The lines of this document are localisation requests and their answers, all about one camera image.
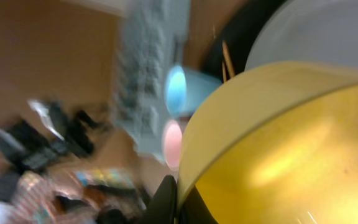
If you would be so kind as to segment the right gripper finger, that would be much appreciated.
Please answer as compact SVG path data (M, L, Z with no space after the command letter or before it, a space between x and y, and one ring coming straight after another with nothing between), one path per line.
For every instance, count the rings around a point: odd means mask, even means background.
M152 197L141 224L174 224L177 210L177 182L166 175Z

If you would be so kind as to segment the wooden chopstick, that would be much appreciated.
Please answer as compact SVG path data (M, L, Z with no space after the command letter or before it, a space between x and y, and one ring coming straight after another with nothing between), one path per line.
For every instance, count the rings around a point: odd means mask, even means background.
M226 74L225 62L222 62L221 65L222 65L222 73L223 73L223 83L226 83L227 82L227 74Z
M234 71L234 67L233 67L233 64L231 61L229 49L228 49L227 43L225 41L223 41L223 55L224 55L224 60L225 60L226 66L227 66L227 70L229 72L229 76L230 76L230 78L233 78L236 75L236 73Z

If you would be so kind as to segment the blue cup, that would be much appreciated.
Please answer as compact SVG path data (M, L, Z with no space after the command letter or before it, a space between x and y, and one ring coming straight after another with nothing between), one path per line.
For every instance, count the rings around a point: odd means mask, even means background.
M174 117L194 113L222 81L190 68L174 65L165 80L165 104Z

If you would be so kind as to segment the pink cup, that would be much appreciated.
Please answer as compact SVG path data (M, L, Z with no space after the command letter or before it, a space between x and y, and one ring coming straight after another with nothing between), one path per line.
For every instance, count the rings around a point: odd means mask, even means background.
M162 149L165 163L173 171L179 167L182 137L179 123L176 120L169 120L163 130Z

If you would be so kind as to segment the yellow bowl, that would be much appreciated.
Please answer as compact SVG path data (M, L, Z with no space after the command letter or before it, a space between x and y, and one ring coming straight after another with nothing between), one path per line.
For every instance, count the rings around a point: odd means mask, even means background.
M178 209L218 223L358 223L358 69L280 62L221 85L185 128Z

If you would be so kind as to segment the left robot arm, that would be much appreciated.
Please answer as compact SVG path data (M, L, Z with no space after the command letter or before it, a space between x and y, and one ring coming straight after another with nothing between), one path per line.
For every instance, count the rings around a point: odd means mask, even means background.
M111 129L105 119L92 117L109 112L105 103L83 105L70 112L57 100L29 99L27 103L50 135L38 132L23 118L0 126L0 153L19 173L43 173L49 165L70 154L80 159L89 158L96 150L89 132L103 133Z

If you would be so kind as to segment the grey plate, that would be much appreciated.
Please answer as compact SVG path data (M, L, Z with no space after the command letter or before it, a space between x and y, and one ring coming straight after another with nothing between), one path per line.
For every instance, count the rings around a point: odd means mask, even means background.
M302 60L358 68L358 0L294 0L257 36L245 68Z

